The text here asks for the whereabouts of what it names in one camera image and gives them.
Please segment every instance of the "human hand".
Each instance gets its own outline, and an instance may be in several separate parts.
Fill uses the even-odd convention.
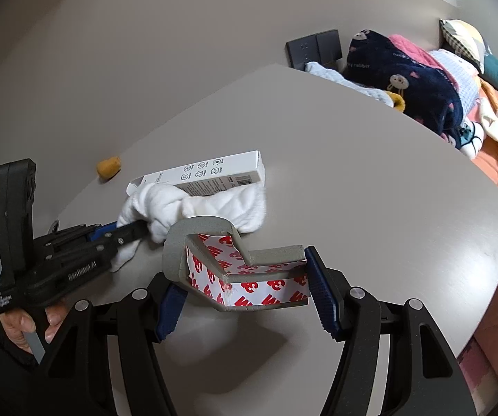
[[[49,321],[49,327],[45,331],[45,340],[50,343],[68,314],[68,309],[64,305],[64,302],[60,301],[55,305],[45,308],[45,313]],[[32,353],[32,349],[25,339],[24,332],[35,332],[35,322],[33,322],[32,317],[26,311],[15,308],[15,310],[2,313],[0,314],[0,323],[8,338],[16,346],[26,352]]]

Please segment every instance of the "white box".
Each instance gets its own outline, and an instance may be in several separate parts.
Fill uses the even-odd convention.
[[[130,181],[126,193],[132,195],[141,184],[162,183],[173,184],[191,196],[206,196],[264,180],[265,167],[256,150],[150,173]]]

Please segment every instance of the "tabletop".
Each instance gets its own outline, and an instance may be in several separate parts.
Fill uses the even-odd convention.
[[[61,226],[115,220],[138,176],[252,150],[265,164],[268,214],[244,236],[247,248],[315,245],[326,266],[377,299],[420,298],[459,354],[498,284],[498,188],[419,123],[304,72],[267,66],[178,114],[120,154],[114,179],[79,193]],[[120,271],[72,298],[102,304],[146,286],[161,251],[143,242]],[[371,415],[386,382],[382,338]],[[342,345],[322,330],[312,299],[239,314],[189,296],[155,349],[180,416],[310,415],[322,409]],[[128,414],[116,359],[111,370],[119,414]]]

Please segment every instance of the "cartoon print fabric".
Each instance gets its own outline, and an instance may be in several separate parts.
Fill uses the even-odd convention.
[[[455,140],[455,147],[461,148],[459,128],[464,116],[463,105],[443,70],[417,62],[387,37],[363,30],[351,41],[343,76],[399,94],[405,99],[405,114],[437,135],[444,134]]]

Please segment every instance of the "light blue cloth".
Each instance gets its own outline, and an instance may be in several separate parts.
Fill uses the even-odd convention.
[[[442,64],[445,69],[453,75],[455,81],[459,85],[459,99],[463,107],[463,114],[467,115],[470,110],[476,105],[476,100],[480,98],[478,85],[474,81],[474,73],[478,71],[470,63],[461,59],[457,55],[448,50],[430,51],[430,56]]]
[[[356,83],[352,83],[346,80],[341,73],[336,70],[327,69],[317,62],[308,62],[305,64],[305,72],[310,73],[314,76],[319,76],[320,78],[325,78],[326,80],[333,81],[334,83],[341,84],[342,86],[349,87],[361,94],[368,95],[384,105],[393,108],[393,100],[391,97],[380,89],[374,89],[369,87],[359,86]]]

